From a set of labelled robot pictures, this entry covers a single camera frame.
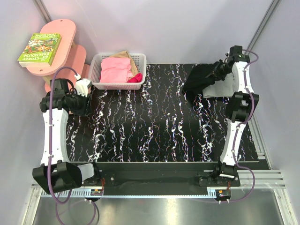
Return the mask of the black daisy print t-shirt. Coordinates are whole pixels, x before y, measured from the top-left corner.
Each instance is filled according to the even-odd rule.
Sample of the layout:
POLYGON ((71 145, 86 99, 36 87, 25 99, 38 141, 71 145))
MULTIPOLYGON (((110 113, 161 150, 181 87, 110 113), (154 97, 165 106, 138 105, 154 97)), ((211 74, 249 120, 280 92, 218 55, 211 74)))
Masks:
POLYGON ((198 94, 202 94, 205 88, 218 81, 213 75, 207 77, 217 64, 218 62, 213 64, 198 64, 193 67, 182 88, 182 93, 186 94, 186 99, 189 103, 192 103, 198 94))

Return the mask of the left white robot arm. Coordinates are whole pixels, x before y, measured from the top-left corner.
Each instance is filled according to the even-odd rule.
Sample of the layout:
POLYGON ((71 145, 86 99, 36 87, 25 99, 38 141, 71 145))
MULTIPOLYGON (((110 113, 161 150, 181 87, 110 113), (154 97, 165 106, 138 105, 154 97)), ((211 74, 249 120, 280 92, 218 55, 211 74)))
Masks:
POLYGON ((94 163, 75 165, 68 159, 66 131, 69 113, 89 114, 89 89, 92 85, 90 80, 80 78, 70 89, 68 82, 68 79, 56 79, 54 90, 48 92, 39 104, 45 123, 45 143, 40 166, 32 170, 32 176, 47 194, 79 188, 85 181, 92 186, 101 181, 94 163))

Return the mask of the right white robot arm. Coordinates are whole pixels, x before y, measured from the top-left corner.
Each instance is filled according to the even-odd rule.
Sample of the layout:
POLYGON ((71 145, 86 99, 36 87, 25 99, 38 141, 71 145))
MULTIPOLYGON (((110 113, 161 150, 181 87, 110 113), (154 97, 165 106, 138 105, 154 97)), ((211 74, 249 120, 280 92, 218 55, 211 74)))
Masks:
POLYGON ((259 102, 259 95, 255 94, 249 75, 249 67, 258 61, 259 57, 250 60, 243 52, 242 46, 234 45, 230 48, 228 59, 220 61, 214 69, 218 78, 232 73, 234 77, 233 95, 225 109, 227 118, 227 134, 218 165, 213 171, 212 180, 218 186, 226 186, 238 178, 238 151, 243 131, 252 118, 259 102))

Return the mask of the folded grey t-shirt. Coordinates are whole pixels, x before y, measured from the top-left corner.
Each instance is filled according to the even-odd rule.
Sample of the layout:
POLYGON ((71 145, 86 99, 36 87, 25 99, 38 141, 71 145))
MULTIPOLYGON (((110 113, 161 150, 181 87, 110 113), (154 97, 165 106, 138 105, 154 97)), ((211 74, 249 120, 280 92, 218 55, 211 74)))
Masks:
POLYGON ((220 97, 231 97, 234 94, 234 77, 230 73, 225 77, 225 80, 216 81, 213 85, 206 87, 202 91, 204 98, 220 98, 220 97))

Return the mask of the pink tiered wooden shelf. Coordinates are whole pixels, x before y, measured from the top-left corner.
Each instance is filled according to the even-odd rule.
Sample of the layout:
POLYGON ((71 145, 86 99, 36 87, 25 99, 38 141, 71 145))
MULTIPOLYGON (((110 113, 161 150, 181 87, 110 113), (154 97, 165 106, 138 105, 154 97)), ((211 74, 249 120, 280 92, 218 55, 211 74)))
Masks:
POLYGON ((50 67, 26 67, 31 74, 45 80, 46 96, 42 98, 39 107, 44 113, 49 110, 50 105, 52 109, 64 109, 69 113, 69 97, 77 95, 74 75, 87 78, 89 65, 85 64, 86 50, 74 43, 76 25, 71 20, 49 22, 40 33, 59 33, 62 39, 50 67))

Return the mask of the pink t-shirt in basket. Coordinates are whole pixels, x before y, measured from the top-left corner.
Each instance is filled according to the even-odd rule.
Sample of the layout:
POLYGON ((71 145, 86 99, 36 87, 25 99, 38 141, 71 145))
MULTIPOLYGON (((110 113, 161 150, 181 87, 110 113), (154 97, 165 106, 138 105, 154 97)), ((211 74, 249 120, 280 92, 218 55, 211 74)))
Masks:
POLYGON ((131 77, 128 58, 108 57, 101 62, 100 83, 126 83, 131 77))

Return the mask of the white plastic laundry basket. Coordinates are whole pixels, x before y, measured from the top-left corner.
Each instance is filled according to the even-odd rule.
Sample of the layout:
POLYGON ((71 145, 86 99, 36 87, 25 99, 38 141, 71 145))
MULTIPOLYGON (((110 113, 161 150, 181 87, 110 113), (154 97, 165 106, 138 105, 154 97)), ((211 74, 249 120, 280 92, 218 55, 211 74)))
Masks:
POLYGON ((131 58, 98 53, 91 62, 88 78, 99 90, 139 90, 146 77, 146 55, 130 53, 131 58))

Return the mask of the green storey treehouse book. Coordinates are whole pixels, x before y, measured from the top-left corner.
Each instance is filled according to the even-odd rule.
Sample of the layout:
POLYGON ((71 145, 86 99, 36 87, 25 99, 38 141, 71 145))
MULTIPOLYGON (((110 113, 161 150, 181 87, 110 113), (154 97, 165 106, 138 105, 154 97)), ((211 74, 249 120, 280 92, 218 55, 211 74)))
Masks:
POLYGON ((33 33, 18 58, 21 67, 50 67, 61 42, 59 33, 33 33))

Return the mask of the magenta garment in basket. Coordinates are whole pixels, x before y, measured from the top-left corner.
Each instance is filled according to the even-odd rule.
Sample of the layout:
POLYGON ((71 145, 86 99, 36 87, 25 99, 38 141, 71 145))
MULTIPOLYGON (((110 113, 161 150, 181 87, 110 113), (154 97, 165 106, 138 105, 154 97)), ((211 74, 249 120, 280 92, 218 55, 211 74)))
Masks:
POLYGON ((134 77, 130 78, 128 83, 139 83, 143 79, 143 75, 141 73, 136 74, 134 77))

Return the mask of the beige garment in basket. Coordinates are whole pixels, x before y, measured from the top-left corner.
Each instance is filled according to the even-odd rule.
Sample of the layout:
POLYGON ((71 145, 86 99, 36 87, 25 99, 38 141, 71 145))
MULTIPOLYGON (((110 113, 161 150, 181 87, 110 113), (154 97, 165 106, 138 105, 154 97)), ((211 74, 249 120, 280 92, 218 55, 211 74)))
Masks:
POLYGON ((130 72, 132 73, 131 77, 134 77, 138 74, 138 68, 133 60, 133 58, 131 57, 131 55, 128 53, 128 51, 122 51, 122 52, 118 52, 116 54, 113 54, 111 57, 114 58, 128 58, 130 59, 130 65, 131 65, 131 69, 130 72))

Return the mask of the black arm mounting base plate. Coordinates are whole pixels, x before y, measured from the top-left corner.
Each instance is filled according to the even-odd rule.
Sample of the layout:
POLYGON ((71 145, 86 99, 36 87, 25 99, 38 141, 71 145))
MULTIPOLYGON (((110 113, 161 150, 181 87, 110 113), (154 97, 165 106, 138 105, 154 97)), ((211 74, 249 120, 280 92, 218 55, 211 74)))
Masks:
POLYGON ((216 162, 97 162, 104 178, 104 196, 112 198, 200 197, 207 188, 238 187, 233 179, 218 175, 216 162))

